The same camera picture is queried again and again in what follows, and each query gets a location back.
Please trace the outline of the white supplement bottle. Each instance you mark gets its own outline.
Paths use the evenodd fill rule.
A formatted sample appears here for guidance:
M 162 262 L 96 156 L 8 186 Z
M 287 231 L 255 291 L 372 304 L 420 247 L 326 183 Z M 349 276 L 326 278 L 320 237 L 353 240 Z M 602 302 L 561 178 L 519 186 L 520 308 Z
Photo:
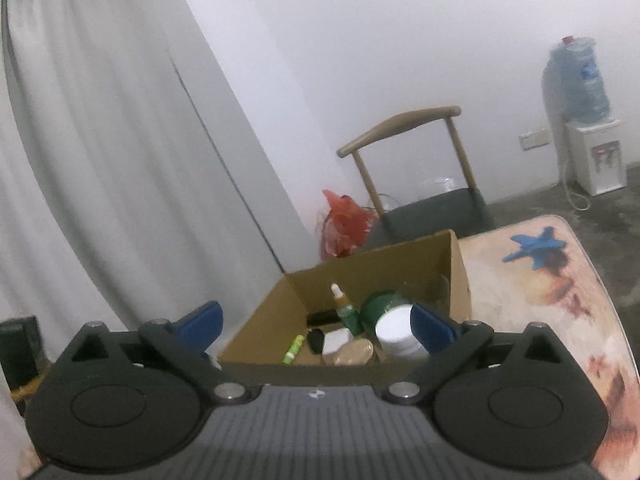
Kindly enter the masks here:
M 411 304 L 384 313 L 375 325 L 375 336 L 392 361 L 424 361 L 430 355 L 411 330 Z

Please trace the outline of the green round jar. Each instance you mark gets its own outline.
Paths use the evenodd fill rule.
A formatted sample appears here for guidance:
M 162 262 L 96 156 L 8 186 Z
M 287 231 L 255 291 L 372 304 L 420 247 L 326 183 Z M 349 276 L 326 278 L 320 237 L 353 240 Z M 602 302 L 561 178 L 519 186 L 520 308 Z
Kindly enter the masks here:
M 361 323 L 368 333 L 374 333 L 378 320 L 382 318 L 385 313 L 398 307 L 405 307 L 407 304 L 407 298 L 402 296 L 397 290 L 374 292 L 363 301 L 360 308 Z

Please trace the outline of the small green dropper bottle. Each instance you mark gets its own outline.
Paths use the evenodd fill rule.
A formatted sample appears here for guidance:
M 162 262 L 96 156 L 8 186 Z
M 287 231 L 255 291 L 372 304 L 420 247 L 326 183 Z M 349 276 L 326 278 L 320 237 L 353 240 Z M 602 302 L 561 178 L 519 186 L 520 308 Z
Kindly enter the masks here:
M 363 326 L 360 321 L 359 311 L 352 305 L 348 296 L 337 284 L 331 285 L 331 292 L 336 304 L 336 312 L 341 318 L 344 327 L 352 336 L 358 337 L 363 333 Z

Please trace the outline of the black cylindrical tube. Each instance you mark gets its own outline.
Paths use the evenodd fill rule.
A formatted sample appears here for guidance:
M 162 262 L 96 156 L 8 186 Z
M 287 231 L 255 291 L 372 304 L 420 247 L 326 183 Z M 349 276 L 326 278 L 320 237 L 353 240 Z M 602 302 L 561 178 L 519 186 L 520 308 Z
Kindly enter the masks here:
M 332 325 L 339 322 L 341 322 L 341 318 L 335 310 L 314 312 L 306 316 L 306 324 L 309 328 Z

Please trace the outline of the cardboard box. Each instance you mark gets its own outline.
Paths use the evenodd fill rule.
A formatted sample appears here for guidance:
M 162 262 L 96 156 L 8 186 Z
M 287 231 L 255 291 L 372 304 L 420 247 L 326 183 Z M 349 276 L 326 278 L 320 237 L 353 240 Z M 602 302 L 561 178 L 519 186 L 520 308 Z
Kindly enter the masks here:
M 224 348 L 222 369 L 247 385 L 383 385 L 406 376 L 411 366 L 383 352 L 363 366 L 335 366 L 304 344 L 292 363 L 285 353 L 312 326 L 375 337 L 370 303 L 389 294 L 422 304 L 461 323 L 471 316 L 471 295 L 461 249 L 450 230 L 412 242 L 333 259 L 286 274 Z

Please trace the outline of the green marker pen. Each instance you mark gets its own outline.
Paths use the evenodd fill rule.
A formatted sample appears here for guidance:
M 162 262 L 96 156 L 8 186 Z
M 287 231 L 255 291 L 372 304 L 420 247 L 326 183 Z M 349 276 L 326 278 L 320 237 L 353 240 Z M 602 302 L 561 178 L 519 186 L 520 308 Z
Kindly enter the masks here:
M 297 358 L 299 351 L 303 348 L 306 337 L 304 335 L 297 335 L 292 344 L 286 350 L 285 355 L 282 358 L 282 363 L 285 365 L 291 365 Z

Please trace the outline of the wooden chair dark seat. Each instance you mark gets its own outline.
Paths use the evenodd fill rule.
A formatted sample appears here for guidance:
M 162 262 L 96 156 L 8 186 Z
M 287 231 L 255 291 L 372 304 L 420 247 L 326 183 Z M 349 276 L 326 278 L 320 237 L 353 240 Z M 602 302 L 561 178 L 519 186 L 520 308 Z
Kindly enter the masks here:
M 454 124 L 454 120 L 460 115 L 461 108 L 457 105 L 409 110 L 380 122 L 337 150 L 338 157 L 350 156 L 354 160 L 374 211 L 378 214 L 378 220 L 373 223 L 362 246 L 364 250 L 411 242 L 440 231 L 451 231 L 457 237 L 465 238 L 495 229 L 495 221 L 476 183 L 468 155 Z M 414 200 L 387 210 L 360 151 L 431 122 L 445 124 L 465 186 L 439 188 L 435 180 L 427 179 L 423 169 L 413 165 L 405 171 L 405 175 L 419 179 L 409 185 L 410 190 L 416 193 Z

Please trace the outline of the white curtain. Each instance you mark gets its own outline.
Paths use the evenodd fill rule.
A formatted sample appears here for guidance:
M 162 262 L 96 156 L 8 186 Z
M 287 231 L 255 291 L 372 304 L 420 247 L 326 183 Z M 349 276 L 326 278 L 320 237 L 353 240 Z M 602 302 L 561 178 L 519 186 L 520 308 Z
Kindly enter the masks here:
M 143 0 L 1 0 L 1 304 L 52 354 L 215 300 L 219 354 L 281 272 Z

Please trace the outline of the red plastic bag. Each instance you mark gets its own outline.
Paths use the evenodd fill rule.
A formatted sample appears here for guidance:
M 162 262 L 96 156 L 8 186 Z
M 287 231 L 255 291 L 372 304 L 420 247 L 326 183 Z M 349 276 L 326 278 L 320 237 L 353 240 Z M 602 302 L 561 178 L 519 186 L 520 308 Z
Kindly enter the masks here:
M 323 190 L 322 194 L 329 212 L 322 221 L 320 256 L 323 260 L 349 257 L 363 246 L 378 216 L 348 195 L 330 190 Z

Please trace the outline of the white water dispenser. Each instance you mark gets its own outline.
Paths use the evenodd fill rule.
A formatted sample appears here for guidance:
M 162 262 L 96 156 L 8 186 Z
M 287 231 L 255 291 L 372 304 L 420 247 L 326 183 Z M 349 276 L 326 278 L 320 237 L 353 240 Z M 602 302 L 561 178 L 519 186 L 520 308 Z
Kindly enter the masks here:
M 592 197 L 620 190 L 627 185 L 621 126 L 619 119 L 592 125 L 580 122 L 565 124 L 576 180 Z

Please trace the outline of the blue water jug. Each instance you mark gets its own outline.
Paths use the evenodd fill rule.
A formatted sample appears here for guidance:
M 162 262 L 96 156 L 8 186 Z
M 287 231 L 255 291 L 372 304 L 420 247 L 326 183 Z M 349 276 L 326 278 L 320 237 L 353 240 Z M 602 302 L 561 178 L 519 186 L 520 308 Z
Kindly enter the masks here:
M 549 53 L 542 73 L 544 108 L 552 124 L 593 125 L 608 120 L 611 104 L 590 37 L 566 36 Z

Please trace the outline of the wall power socket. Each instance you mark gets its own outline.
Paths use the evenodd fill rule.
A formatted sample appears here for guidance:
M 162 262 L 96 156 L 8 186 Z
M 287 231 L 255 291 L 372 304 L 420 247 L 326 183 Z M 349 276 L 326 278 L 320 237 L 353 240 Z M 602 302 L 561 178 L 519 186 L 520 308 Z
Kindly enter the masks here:
M 547 128 L 541 128 L 521 134 L 518 137 L 518 140 L 520 140 L 521 149 L 523 151 L 542 148 L 551 142 L 551 132 Z

